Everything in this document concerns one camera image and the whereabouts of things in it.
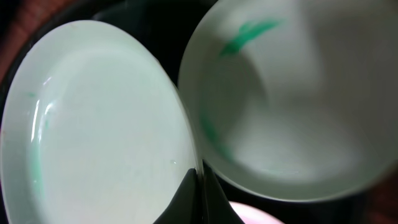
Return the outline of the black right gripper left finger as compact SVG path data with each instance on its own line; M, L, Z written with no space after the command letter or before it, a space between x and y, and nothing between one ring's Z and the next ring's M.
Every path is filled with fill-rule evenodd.
M168 207L154 224L200 224L201 222L201 188L197 171L189 169Z

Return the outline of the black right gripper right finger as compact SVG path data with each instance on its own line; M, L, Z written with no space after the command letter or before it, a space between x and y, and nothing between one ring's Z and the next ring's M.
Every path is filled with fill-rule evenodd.
M203 162L204 223L244 224L229 204L213 170Z

